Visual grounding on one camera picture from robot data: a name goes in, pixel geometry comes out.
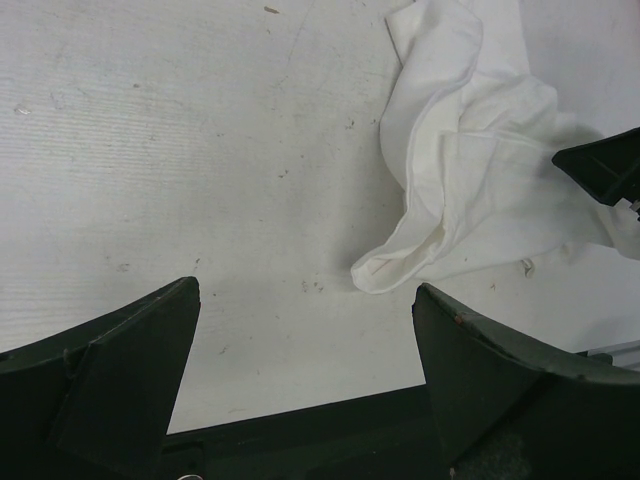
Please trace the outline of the white t shirt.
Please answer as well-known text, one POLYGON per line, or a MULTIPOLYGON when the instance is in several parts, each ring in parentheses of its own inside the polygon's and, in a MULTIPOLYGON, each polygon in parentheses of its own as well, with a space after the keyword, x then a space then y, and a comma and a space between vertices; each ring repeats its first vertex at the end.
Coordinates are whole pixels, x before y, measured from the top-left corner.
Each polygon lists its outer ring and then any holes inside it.
POLYGON ((380 120, 405 212, 351 269, 370 294, 531 261, 569 244, 639 256, 639 228, 552 163, 596 138, 530 71, 515 1, 416 1, 387 26, 401 71, 380 120))

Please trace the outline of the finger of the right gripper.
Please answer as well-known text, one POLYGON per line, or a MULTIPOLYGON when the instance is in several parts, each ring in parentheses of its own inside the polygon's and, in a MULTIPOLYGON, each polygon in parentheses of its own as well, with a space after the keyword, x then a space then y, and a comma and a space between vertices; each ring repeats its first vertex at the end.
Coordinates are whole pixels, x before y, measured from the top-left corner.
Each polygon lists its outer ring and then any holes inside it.
POLYGON ((622 199, 639 204, 639 129, 563 149, 552 158, 598 203, 615 206, 622 199))

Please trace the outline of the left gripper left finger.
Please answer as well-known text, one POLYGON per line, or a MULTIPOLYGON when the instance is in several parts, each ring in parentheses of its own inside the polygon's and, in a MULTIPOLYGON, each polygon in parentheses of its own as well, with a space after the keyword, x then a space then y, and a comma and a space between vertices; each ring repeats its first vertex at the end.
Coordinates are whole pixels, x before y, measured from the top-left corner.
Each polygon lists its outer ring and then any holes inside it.
POLYGON ((2 353, 2 478, 153 478, 200 307, 182 277, 2 353))

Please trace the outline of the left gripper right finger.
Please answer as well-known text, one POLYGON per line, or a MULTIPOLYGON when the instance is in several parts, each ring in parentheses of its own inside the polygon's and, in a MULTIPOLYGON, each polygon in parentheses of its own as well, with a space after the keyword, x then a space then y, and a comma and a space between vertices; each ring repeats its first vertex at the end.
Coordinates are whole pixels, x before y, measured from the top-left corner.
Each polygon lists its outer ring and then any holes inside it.
POLYGON ((412 308, 455 479, 635 479, 639 375, 555 348, 424 284, 412 308))

